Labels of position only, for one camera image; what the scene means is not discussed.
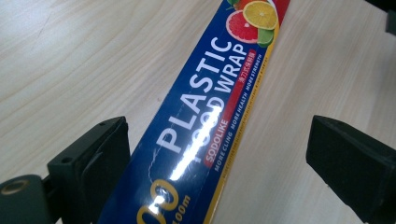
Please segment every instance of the plastic food wrap box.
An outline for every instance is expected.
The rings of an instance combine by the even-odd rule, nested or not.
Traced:
[[[211,222],[289,1],[220,4],[99,223]]]

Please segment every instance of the table top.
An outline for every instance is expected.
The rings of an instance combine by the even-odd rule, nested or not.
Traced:
[[[0,6],[0,182],[125,116],[133,150],[220,0]],[[214,223],[361,223],[305,162],[314,115],[396,148],[396,36],[362,0],[291,0]]]

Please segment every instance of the orange slice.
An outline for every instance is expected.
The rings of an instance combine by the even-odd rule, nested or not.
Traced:
[[[263,1],[253,1],[245,5],[244,17],[250,25],[259,29],[274,30],[277,23],[275,9]]]

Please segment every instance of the rectangular packaging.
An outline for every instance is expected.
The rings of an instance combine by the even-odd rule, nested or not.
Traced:
[[[211,222],[289,1],[221,3],[99,223]]]

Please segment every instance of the yellow stripe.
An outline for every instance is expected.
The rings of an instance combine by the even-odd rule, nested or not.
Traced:
[[[241,142],[243,132],[245,130],[246,123],[248,121],[248,117],[250,115],[251,107],[253,107],[257,93],[258,93],[260,85],[262,83],[262,79],[264,78],[266,65],[267,65],[268,60],[269,60],[271,53],[273,51],[273,48],[274,48],[274,45],[275,45],[275,42],[277,39],[278,31],[279,31],[279,25],[276,26],[275,31],[274,31],[274,42],[268,47],[267,51],[265,52],[264,59],[262,60],[262,67],[260,68],[260,71],[259,71],[259,74],[258,74],[258,77],[256,80],[256,84],[254,85],[252,93],[250,95],[250,98],[247,102],[246,111],[241,119],[241,123],[240,123],[239,128],[236,132],[235,139],[233,140],[233,145],[230,149],[230,154],[228,155],[227,161],[224,165],[224,169],[221,172],[221,177],[219,179],[218,185],[216,186],[215,194],[213,195],[212,201],[211,201],[209,208],[207,210],[205,221],[204,221],[205,224],[209,224],[213,220],[216,207],[218,206],[218,203],[219,203],[220,194],[222,193],[222,191],[224,189],[224,185],[227,181],[228,174],[230,173],[231,166],[233,165],[233,161],[235,159],[236,151],[237,151],[239,144]]]

